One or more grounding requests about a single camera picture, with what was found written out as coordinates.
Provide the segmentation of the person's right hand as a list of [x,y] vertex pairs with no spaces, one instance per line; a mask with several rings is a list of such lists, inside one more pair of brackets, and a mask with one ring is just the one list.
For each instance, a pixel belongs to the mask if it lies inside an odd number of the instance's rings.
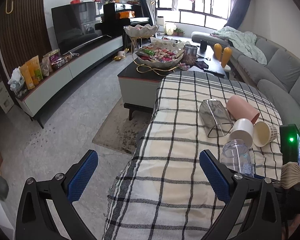
[[300,183],[300,166],[296,162],[289,161],[282,166],[280,185],[284,189],[290,189]]

